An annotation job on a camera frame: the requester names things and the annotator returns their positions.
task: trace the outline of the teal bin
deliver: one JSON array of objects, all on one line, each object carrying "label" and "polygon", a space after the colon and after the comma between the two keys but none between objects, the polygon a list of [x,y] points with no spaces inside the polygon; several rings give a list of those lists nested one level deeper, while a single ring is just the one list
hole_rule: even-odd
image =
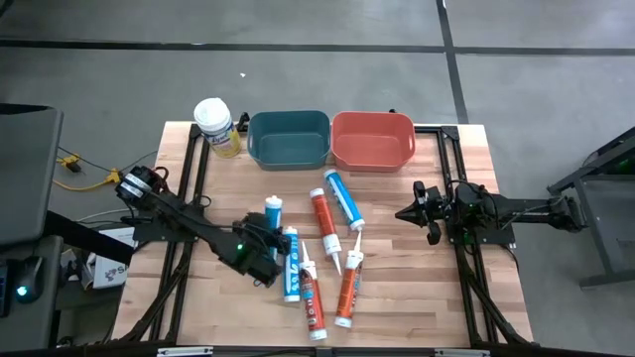
[{"label": "teal bin", "polygon": [[317,110],[263,112],[249,121],[247,150],[262,170],[315,170],[330,149],[330,121]]}]

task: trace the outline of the caulk tube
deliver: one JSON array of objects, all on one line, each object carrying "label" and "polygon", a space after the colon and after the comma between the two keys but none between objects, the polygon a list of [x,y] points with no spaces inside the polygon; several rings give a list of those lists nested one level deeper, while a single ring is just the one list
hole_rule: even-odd
[{"label": "caulk tube", "polygon": [[[265,198],[265,216],[269,220],[269,228],[278,229],[280,227],[280,219],[282,217],[282,199],[276,195]],[[278,249],[269,248],[271,257],[274,262],[278,260]]]},{"label": "caulk tube", "polygon": [[319,296],[318,270],[316,262],[309,259],[307,246],[302,242],[303,258],[300,263],[300,279],[302,281],[302,299],[305,301],[307,312],[307,324],[309,325],[309,339],[317,341],[325,339],[326,324],[324,323],[324,310],[321,308]]},{"label": "caulk tube", "polygon": [[298,267],[298,230],[285,228],[284,234],[291,240],[291,251],[285,257],[285,275],[283,276],[283,296],[285,302],[300,301],[300,274]]},{"label": "caulk tube", "polygon": [[309,192],[309,197],[311,198],[317,222],[319,223],[319,232],[321,233],[321,241],[324,244],[324,250],[326,251],[326,254],[333,259],[335,267],[337,268],[337,273],[341,275],[338,254],[341,252],[341,246],[339,245],[339,238],[337,238],[335,224],[333,223],[330,208],[328,208],[328,202],[326,202],[324,190],[321,188],[313,189]]},{"label": "caulk tube", "polygon": [[337,171],[327,170],[324,173],[324,179],[335,195],[335,198],[337,198],[337,203],[344,212],[350,230],[361,230],[366,222],[364,222],[364,219],[361,217],[357,205],[355,205],[355,201],[353,201],[350,193],[348,193],[348,189],[346,189]]},{"label": "caulk tube", "polygon": [[337,313],[335,314],[335,324],[337,326],[350,328],[353,325],[353,308],[355,299],[361,283],[361,263],[364,260],[364,253],[360,252],[361,231],[357,233],[355,249],[348,251],[346,267],[344,268],[344,278],[341,281],[339,291],[339,302],[337,303]]}]

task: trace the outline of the concrete floor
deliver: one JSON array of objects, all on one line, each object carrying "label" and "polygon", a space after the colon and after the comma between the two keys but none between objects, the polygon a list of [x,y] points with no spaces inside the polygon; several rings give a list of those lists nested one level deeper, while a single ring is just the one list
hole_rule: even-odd
[{"label": "concrete floor", "polygon": [[[445,2],[457,46],[635,47],[631,1]],[[442,46],[440,28],[435,0],[21,0],[0,20],[5,37],[226,44]],[[486,126],[509,196],[546,197],[548,184],[635,123],[633,57],[458,56],[457,64],[469,122]],[[457,122],[443,54],[0,49],[0,101],[63,110],[62,145],[106,167],[156,150],[164,122],[191,120],[209,96],[235,113],[397,108],[418,123]],[[97,146],[96,137],[111,142]],[[90,167],[56,176],[102,179]],[[51,208],[71,218],[121,207],[110,188],[54,186],[51,196]],[[536,341],[632,354],[635,284],[577,286],[601,272],[589,234],[514,229]]]}]

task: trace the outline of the plastic bin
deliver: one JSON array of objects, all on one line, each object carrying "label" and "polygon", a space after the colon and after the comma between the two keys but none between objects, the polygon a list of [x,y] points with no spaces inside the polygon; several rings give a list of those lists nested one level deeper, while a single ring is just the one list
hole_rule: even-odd
[{"label": "plastic bin", "polygon": [[393,173],[415,155],[415,127],[400,113],[341,112],[331,136],[335,164],[347,171]]},{"label": "plastic bin", "polygon": [[262,170],[314,170],[330,149],[330,122],[316,110],[263,112],[249,121],[247,150]]}]

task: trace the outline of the wooden table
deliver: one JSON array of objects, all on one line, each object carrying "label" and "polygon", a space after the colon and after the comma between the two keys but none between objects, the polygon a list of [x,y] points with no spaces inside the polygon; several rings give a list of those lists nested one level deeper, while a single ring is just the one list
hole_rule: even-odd
[{"label": "wooden table", "polygon": [[[178,189],[191,123],[166,123],[157,166],[170,170],[172,191]],[[471,181],[497,191],[484,127],[459,125],[460,141]],[[193,190],[198,152],[190,178]],[[446,238],[437,246],[426,240],[426,229],[397,220],[394,214],[412,203],[413,181],[443,187],[436,138],[418,135],[417,153],[398,173],[371,174],[339,171],[364,219],[363,279],[351,330],[333,325],[340,276],[321,244],[309,191],[323,186],[317,171],[264,172],[244,149],[237,157],[220,159],[210,154],[203,193],[211,197],[205,216],[214,223],[230,224],[247,211],[264,211],[265,197],[284,200],[282,223],[299,229],[317,263],[328,339],[308,339],[305,313],[299,303],[282,300],[282,279],[270,289],[254,288],[253,279],[241,277],[217,261],[209,247],[197,243],[179,334],[180,344],[430,347],[467,346],[456,260]],[[355,234],[348,234],[339,208],[331,210],[344,251],[352,249]],[[157,293],[167,244],[152,243],[135,254],[119,306],[113,338],[130,330]],[[531,329],[521,285],[509,254],[498,246],[483,246],[487,280],[498,307],[525,338]],[[167,303],[163,331],[167,330],[173,301]],[[479,331],[485,336],[482,308],[476,303]]]}]

